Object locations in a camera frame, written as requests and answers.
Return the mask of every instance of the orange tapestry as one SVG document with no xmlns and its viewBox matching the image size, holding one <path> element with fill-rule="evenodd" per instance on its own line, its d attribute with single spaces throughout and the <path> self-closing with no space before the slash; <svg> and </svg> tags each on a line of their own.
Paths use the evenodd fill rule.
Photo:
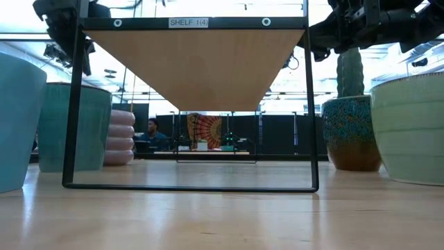
<svg viewBox="0 0 444 250">
<path fill-rule="evenodd" d="M 199 140 L 207 140 L 208 149 L 221 146 L 221 117 L 192 113 L 187 116 L 187 127 L 192 149 L 197 147 Z"/>
</svg>

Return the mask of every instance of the teal pot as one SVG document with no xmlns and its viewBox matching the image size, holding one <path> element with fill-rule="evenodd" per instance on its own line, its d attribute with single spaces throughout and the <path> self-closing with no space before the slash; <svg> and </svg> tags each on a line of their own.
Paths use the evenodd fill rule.
<svg viewBox="0 0 444 250">
<path fill-rule="evenodd" d="M 323 135 L 329 159 L 340 170 L 378 171 L 377 150 L 370 114 L 370 96 L 332 99 L 323 105 Z"/>
<path fill-rule="evenodd" d="M 48 83 L 46 87 L 38 127 L 41 172 L 63 170 L 70 90 L 71 85 L 68 83 Z M 75 171 L 102 168 L 110 125 L 111 102 L 112 96 L 108 91 L 82 86 Z"/>
<path fill-rule="evenodd" d="M 0 53 L 0 192 L 23 186 L 43 104 L 46 73 Z"/>
<path fill-rule="evenodd" d="M 423 74 L 374 87 L 376 143 L 389 176 L 444 185 L 444 73 Z"/>
</svg>

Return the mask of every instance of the person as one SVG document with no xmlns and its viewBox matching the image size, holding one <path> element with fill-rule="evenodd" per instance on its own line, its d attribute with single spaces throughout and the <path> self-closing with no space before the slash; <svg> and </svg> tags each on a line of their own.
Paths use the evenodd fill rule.
<svg viewBox="0 0 444 250">
<path fill-rule="evenodd" d="M 138 138 L 141 141 L 149 142 L 150 147 L 157 147 L 156 150 L 168 149 L 168 138 L 162 134 L 159 130 L 159 122 L 156 118 L 150 118 L 148 120 L 148 131 Z"/>
</svg>

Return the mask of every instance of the pink stacked pot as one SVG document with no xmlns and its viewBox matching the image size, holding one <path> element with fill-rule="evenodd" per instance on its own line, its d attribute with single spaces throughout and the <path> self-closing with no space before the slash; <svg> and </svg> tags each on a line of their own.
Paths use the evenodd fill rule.
<svg viewBox="0 0 444 250">
<path fill-rule="evenodd" d="M 111 110 L 105 166 L 123 166 L 134 158 L 134 123 L 135 117 L 131 112 Z"/>
</svg>

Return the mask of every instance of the shelf label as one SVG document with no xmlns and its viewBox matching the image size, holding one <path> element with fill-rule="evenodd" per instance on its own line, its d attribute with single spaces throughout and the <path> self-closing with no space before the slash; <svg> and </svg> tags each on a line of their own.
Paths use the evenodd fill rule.
<svg viewBox="0 0 444 250">
<path fill-rule="evenodd" d="M 208 18 L 169 18 L 168 28 L 208 28 Z"/>
</svg>

